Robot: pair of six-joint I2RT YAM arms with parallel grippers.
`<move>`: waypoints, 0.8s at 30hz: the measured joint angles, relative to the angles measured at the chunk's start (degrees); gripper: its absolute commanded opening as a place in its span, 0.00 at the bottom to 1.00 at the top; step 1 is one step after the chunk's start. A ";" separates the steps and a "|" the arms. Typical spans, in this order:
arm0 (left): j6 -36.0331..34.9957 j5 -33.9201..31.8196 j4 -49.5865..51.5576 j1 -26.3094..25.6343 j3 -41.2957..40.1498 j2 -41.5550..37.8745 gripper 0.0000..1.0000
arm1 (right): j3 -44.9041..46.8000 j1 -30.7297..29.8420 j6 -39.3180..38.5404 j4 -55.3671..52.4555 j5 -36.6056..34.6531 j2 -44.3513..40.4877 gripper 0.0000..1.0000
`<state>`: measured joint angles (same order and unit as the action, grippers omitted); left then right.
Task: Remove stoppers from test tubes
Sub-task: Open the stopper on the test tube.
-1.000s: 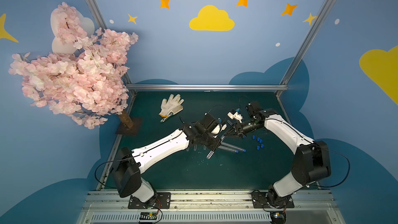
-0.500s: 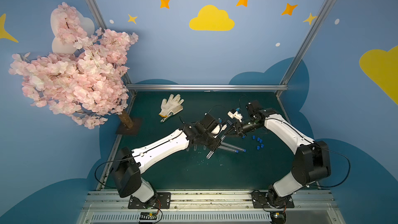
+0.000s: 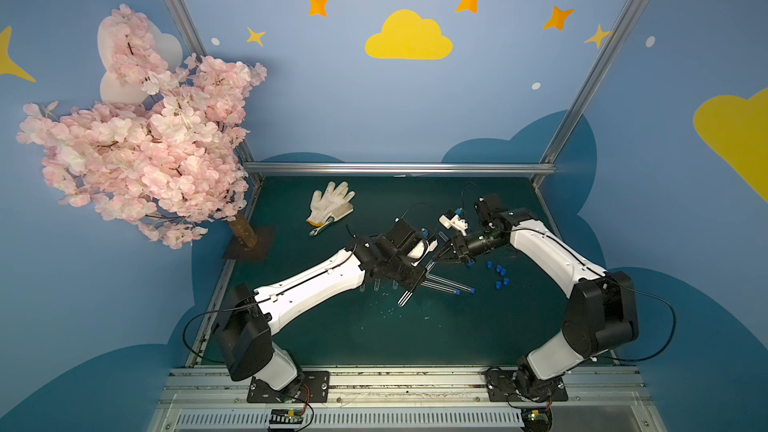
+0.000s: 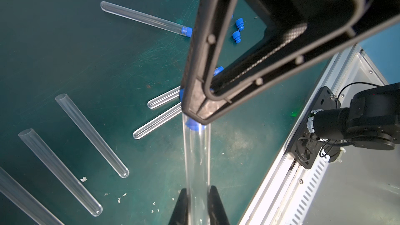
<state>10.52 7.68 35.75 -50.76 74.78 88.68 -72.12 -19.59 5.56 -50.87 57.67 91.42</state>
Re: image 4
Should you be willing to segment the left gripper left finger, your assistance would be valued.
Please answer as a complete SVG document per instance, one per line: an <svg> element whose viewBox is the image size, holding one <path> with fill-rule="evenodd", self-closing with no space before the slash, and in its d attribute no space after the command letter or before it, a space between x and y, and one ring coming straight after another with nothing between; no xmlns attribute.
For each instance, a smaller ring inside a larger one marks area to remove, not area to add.
<svg viewBox="0 0 400 225"><path fill-rule="evenodd" d="M187 189L181 189L178 200L176 202L174 211L171 215L169 225L188 225L188 207L189 199L187 195Z"/></svg>

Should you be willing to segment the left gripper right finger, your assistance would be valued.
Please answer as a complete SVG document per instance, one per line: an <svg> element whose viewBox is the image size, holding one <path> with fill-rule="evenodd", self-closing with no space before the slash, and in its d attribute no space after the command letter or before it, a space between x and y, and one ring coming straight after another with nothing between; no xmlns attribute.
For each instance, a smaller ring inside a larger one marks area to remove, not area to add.
<svg viewBox="0 0 400 225"><path fill-rule="evenodd" d="M218 190L213 185L208 194L208 214L211 225L230 225Z"/></svg>

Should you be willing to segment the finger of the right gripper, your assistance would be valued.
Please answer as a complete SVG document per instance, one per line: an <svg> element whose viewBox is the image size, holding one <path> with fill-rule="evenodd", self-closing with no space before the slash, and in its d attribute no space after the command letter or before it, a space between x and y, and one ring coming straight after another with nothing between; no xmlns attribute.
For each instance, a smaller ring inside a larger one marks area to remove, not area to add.
<svg viewBox="0 0 400 225"><path fill-rule="evenodd" d="M229 0L232 6L238 0ZM245 0L262 40L206 81L206 122L352 43L399 22L400 0Z"/></svg>
<svg viewBox="0 0 400 225"><path fill-rule="evenodd" d="M211 83L231 16L238 0L200 0L191 36L189 53L181 86L183 113L202 125L211 123L216 111L201 117L207 101L217 101L211 93Z"/></svg>

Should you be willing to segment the blue stopper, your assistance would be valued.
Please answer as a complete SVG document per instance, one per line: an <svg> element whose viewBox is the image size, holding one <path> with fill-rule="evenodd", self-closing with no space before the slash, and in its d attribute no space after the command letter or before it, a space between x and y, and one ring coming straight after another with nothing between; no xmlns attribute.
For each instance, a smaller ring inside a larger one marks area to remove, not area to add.
<svg viewBox="0 0 400 225"><path fill-rule="evenodd" d="M180 101L183 100L183 95L184 95L184 89L180 89L180 91L179 91L179 99L180 99ZM192 118L188 118L188 120L185 121L184 123L192 131L199 132L199 131L203 131L203 130L206 129L206 126L201 125L200 123L198 123L197 121L195 121Z"/></svg>
<svg viewBox="0 0 400 225"><path fill-rule="evenodd" d="M235 25L239 32L244 30L244 20L243 18L239 18L235 21Z"/></svg>
<svg viewBox="0 0 400 225"><path fill-rule="evenodd" d="M239 44L239 43L242 41L242 39L241 39L241 32L240 32L239 30L233 32L233 34L232 34L232 39L234 40L234 42L235 42L236 44Z"/></svg>

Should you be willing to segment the test tube horizontal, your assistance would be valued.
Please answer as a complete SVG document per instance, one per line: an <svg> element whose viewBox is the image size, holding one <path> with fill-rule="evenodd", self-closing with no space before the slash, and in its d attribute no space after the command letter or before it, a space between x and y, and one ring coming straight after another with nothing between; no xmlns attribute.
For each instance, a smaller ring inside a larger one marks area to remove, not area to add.
<svg viewBox="0 0 400 225"><path fill-rule="evenodd" d="M118 176L123 179L128 178L130 174L129 169L106 143L106 141L93 127L93 125L89 122L77 105L71 100L71 98L67 94L63 93L58 95L55 98L55 101L76 124L86 138L92 143L92 145L98 150L98 152L103 156L103 158L108 162Z"/></svg>

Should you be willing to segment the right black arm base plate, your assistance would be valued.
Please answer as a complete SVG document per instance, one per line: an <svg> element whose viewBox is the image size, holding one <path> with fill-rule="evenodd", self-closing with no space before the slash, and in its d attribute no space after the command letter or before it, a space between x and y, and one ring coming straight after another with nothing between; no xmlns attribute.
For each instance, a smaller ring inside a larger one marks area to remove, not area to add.
<svg viewBox="0 0 400 225"><path fill-rule="evenodd" d="M323 143L317 142L314 115L319 111L335 108L335 100L331 98L332 95L332 91L327 86L323 86L317 91L309 106L305 108L305 114L300 118L300 124L289 142L287 151L305 169L311 169L324 146Z"/></svg>

